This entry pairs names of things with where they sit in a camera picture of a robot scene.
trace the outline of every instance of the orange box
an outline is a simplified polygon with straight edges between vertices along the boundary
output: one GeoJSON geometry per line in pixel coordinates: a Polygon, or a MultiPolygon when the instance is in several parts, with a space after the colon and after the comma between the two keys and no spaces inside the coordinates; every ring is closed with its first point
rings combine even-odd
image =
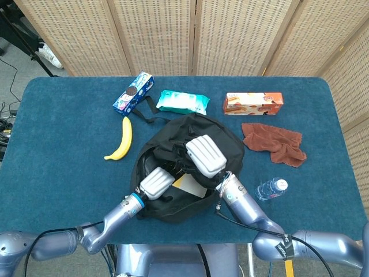
{"type": "Polygon", "coordinates": [[[229,92],[223,111],[229,115],[275,115],[282,105],[281,92],[229,92]]]}

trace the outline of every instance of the woven panel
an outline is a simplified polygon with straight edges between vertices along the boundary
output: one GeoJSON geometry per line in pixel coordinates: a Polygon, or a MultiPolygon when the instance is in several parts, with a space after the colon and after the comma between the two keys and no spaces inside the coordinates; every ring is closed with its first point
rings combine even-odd
{"type": "Polygon", "coordinates": [[[291,2],[202,1],[197,74],[256,75],[291,2]]]}
{"type": "Polygon", "coordinates": [[[268,75],[313,76],[369,11],[368,0],[305,0],[268,75]]]}
{"type": "Polygon", "coordinates": [[[369,28],[324,72],[341,126],[369,112],[369,28]]]}
{"type": "Polygon", "coordinates": [[[143,70],[153,75],[188,75],[191,1],[113,3],[134,74],[143,70]]]}
{"type": "Polygon", "coordinates": [[[345,140],[366,214],[369,215],[369,126],[345,140]]]}
{"type": "Polygon", "coordinates": [[[103,1],[16,2],[72,75],[130,76],[118,33],[103,1]]]}

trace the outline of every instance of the bottle cap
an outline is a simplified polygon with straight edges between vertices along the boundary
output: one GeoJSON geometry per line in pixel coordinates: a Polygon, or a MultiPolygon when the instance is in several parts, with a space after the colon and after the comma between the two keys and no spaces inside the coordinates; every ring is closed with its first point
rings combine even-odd
{"type": "Polygon", "coordinates": [[[276,187],[278,190],[286,190],[288,188],[288,184],[286,180],[280,179],[276,183],[276,187]]]}

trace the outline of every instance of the black backpack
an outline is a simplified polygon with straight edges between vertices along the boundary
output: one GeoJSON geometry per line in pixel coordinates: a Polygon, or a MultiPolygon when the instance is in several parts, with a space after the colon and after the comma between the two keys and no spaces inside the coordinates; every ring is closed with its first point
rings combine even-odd
{"type": "Polygon", "coordinates": [[[181,222],[212,205],[218,198],[215,187],[218,178],[203,176],[186,155],[184,144],[195,137],[209,135],[227,158],[225,170],[236,176],[242,168],[244,146],[240,139],[223,124],[210,117],[191,113],[169,121],[142,148],[135,162],[131,176],[131,190],[160,166],[175,179],[189,173],[203,187],[207,188],[204,198],[187,193],[174,186],[157,200],[147,201],[138,213],[138,218],[157,218],[166,222],[181,222]]]}

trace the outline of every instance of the blue box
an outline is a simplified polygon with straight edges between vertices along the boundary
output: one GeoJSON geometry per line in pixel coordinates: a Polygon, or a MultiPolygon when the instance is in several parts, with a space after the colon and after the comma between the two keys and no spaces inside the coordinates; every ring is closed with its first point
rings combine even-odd
{"type": "Polygon", "coordinates": [[[129,115],[153,85],[154,77],[149,73],[141,72],[115,101],[114,109],[123,115],[129,115]]]}

